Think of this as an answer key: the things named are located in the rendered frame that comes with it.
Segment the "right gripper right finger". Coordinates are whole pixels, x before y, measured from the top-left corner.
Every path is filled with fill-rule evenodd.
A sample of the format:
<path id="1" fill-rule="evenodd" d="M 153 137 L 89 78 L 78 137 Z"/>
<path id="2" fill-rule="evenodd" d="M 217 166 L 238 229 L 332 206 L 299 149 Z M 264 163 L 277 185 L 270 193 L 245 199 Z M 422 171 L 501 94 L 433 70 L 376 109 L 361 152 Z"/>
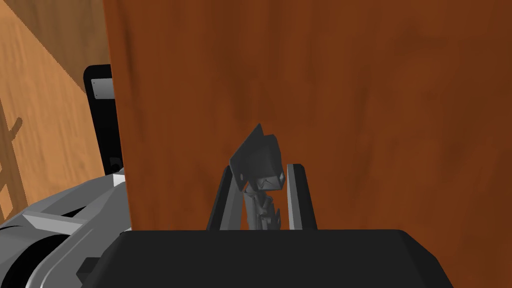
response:
<path id="1" fill-rule="evenodd" d="M 287 213 L 290 230 L 317 230 L 306 171 L 299 163 L 287 165 Z"/>

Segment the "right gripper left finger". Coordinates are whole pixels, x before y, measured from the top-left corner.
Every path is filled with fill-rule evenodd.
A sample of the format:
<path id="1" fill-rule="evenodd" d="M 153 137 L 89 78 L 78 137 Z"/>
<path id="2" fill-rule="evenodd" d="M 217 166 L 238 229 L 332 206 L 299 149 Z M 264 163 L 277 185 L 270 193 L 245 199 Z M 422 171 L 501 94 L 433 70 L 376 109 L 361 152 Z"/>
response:
<path id="1" fill-rule="evenodd" d="M 223 170 L 221 181 L 206 227 L 207 231 L 241 228 L 243 194 L 238 190 L 230 166 Z"/>

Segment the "dark grey door handle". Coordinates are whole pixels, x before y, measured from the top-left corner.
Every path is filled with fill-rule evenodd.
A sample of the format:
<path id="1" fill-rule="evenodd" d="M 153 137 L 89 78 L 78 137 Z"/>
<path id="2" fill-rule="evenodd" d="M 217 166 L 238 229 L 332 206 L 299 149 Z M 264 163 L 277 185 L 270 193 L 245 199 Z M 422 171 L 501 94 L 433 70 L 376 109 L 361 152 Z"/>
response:
<path id="1" fill-rule="evenodd" d="M 267 192 L 283 189 L 286 177 L 278 140 L 264 134 L 259 123 L 243 141 L 229 166 L 237 189 L 243 194 L 250 230 L 280 230 L 280 210 Z"/>

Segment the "brown wooden door leaf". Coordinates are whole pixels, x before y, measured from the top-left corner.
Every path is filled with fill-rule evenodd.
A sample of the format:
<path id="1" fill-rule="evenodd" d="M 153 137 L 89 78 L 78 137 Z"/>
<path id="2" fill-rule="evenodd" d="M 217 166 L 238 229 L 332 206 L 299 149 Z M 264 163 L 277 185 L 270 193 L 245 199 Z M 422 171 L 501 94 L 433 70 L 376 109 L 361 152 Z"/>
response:
<path id="1" fill-rule="evenodd" d="M 132 227 L 203 229 L 257 124 L 321 229 L 512 288 L 512 0 L 103 0 Z"/>

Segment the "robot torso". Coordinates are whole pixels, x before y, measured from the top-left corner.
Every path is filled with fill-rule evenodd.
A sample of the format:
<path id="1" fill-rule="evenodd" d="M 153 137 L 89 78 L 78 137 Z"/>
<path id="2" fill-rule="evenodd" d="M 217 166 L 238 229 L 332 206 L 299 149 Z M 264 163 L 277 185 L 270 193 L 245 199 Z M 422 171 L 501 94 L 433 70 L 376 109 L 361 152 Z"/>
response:
<path id="1" fill-rule="evenodd" d="M 110 65 L 88 66 L 83 82 L 104 176 L 0 225 L 0 288 L 81 288 L 105 249 L 131 229 Z"/>

